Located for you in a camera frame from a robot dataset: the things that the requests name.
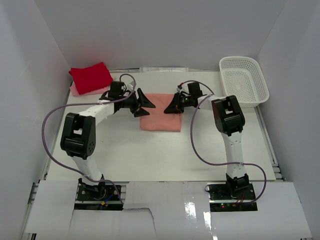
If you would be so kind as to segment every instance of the red towel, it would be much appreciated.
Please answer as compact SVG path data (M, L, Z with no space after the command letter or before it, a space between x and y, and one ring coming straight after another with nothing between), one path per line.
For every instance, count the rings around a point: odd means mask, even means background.
M113 80L103 62L86 68L71 68L75 87L80 95L109 86Z
M164 110L174 98L173 94L149 93L145 95L156 108L144 108L150 113L140 118L140 128L147 131L180 132L182 114L165 114Z

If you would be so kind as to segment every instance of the white enclosure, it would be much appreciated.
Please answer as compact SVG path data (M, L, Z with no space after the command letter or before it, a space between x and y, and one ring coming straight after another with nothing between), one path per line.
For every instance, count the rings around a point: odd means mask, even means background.
M22 235L48 160L42 121L67 101L71 67L218 71L226 56L260 64L266 129L320 239L319 23L319 0L0 0L0 239ZM50 150L61 116L46 126Z

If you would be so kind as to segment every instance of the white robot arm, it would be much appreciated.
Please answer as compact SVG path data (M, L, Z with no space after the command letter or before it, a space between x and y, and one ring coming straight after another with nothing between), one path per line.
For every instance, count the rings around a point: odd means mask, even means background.
M94 105L79 113L68 113L65 117L60 147L66 151L68 156L74 160L78 169L84 173L82 181L85 184L92 184L85 177L95 181L104 177L92 156L96 147L96 126L121 108L130 109L134 117L141 117L149 115L143 108L156 107L147 99L140 88L137 89L139 98L134 92L123 101L108 103L124 99L129 92L123 82L113 81L110 90L99 99L99 105Z
M249 177L244 162L241 137L245 117L242 113L236 96L218 97L203 95L198 82L188 84L188 92L181 85L172 102L164 110L165 114L183 113L185 107L196 107L202 102L200 108L213 111L216 128L221 133L227 163L226 184L231 194L249 186Z
M206 95L201 96L198 98L198 102L200 103ZM213 102L217 100L225 99L226 97L220 97L220 96L210 96L208 97L202 104L201 109L206 110L213 110ZM233 133L221 132L224 146L225 146L225 154L226 154L226 162L239 162L241 164L230 164L226 168L226 174L231 178L241 178L247 174L247 171L245 169L245 166L242 165L244 162L243 154L242 154L242 147L241 147L241 137L242 137L242 130L241 131L235 131Z

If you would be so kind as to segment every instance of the white basket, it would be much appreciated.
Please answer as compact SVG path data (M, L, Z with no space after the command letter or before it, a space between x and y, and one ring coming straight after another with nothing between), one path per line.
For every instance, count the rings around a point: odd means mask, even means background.
M253 108L268 100L268 87L256 60L227 56L220 60L219 66L224 94L235 95L240 107Z

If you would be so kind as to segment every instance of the pink cloth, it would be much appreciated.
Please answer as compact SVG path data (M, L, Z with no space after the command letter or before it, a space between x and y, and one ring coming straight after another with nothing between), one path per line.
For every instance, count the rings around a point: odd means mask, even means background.
M77 91L77 88L76 88L76 84L75 84L75 82L73 82L69 89L70 89L70 92L72 93L72 96L79 97L79 96L86 96L86 95L103 94L105 91L108 90L108 87L106 86L104 88L100 88L100 89L97 89L97 90L94 90L94 91L90 91L90 92L87 92L85 94L79 94L78 91Z
M144 108L150 113L140 118L140 128L147 131L180 132L182 114L164 114L164 110L174 98L173 94L149 93L145 95L156 108Z

